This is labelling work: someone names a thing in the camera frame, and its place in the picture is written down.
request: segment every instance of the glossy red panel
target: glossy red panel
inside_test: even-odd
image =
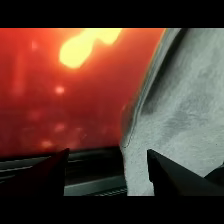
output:
[[[85,29],[0,29],[0,157],[117,145],[122,110],[163,30],[93,36],[91,53],[71,68],[59,60],[62,46]]]

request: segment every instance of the gray towel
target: gray towel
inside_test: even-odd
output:
[[[129,195],[153,195],[148,149],[205,176],[224,160],[224,29],[168,29],[121,142]]]

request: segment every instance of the red surface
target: red surface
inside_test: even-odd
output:
[[[58,61],[82,29],[0,29],[0,157],[117,145],[120,118],[163,29],[123,29],[79,69]]]

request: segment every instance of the microfiber cloth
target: microfiber cloth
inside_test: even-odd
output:
[[[205,176],[224,161],[224,29],[166,29],[123,114],[128,195],[153,195],[147,150]]]

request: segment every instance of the red glass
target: red glass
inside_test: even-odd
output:
[[[0,157],[117,145],[122,110],[163,31],[122,29],[71,69],[59,52],[82,29],[1,28]]]

